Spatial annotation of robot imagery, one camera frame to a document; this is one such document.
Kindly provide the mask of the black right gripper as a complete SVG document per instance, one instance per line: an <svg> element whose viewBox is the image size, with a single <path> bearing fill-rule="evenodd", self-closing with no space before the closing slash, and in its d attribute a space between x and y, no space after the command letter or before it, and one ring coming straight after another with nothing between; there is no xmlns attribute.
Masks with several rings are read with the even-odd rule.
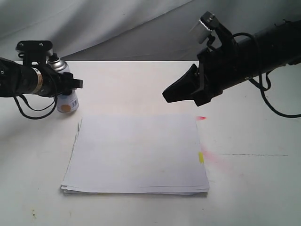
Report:
<svg viewBox="0 0 301 226"><path fill-rule="evenodd" d="M197 55L199 74L203 80L201 88L198 67L192 64L183 76L163 91L162 95L168 103L192 100L194 97L196 106L202 106L221 95L224 90L238 84L235 71L238 48L233 36L221 38L222 44L219 48L214 48L212 42L213 37L207 42L207 47Z"/></svg>

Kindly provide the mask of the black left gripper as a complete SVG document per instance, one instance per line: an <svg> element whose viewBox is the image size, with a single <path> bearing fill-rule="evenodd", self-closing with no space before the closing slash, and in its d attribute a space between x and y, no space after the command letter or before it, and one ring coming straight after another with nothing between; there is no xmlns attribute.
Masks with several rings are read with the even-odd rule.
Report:
<svg viewBox="0 0 301 226"><path fill-rule="evenodd" d="M75 79L72 73L64 72L61 74L48 65L39 65L39 71L43 78L39 96L70 95L74 90L83 88L83 80Z"/></svg>

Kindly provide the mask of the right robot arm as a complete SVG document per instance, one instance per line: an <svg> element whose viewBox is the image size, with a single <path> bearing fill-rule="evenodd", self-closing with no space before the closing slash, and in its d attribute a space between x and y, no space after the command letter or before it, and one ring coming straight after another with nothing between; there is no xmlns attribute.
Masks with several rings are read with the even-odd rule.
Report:
<svg viewBox="0 0 301 226"><path fill-rule="evenodd" d="M207 104L225 89L285 64L301 61L301 22L283 21L246 38L230 41L218 49L201 50L199 65L193 64L162 95L168 103L193 100L197 106Z"/></svg>

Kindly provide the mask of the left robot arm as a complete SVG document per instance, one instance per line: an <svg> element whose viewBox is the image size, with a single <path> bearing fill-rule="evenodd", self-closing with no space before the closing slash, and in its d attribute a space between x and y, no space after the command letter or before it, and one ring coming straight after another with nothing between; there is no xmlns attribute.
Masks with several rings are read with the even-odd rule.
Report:
<svg viewBox="0 0 301 226"><path fill-rule="evenodd" d="M83 81L72 73L58 73L49 65L20 65L14 61L0 59L0 96L13 97L33 94L54 97L83 88Z"/></svg>

